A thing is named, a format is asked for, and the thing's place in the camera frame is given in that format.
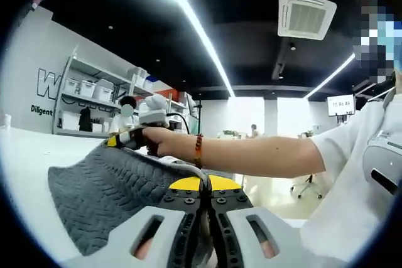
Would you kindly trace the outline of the person's right hand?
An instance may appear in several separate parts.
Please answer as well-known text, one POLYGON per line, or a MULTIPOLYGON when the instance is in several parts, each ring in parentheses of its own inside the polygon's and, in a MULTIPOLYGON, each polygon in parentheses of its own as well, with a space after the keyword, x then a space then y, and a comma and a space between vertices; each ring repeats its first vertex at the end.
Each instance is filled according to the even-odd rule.
POLYGON ((197 138, 189 134, 180 134, 162 127, 146 127, 143 136, 156 144, 159 157, 173 156, 185 161, 193 161, 197 138))

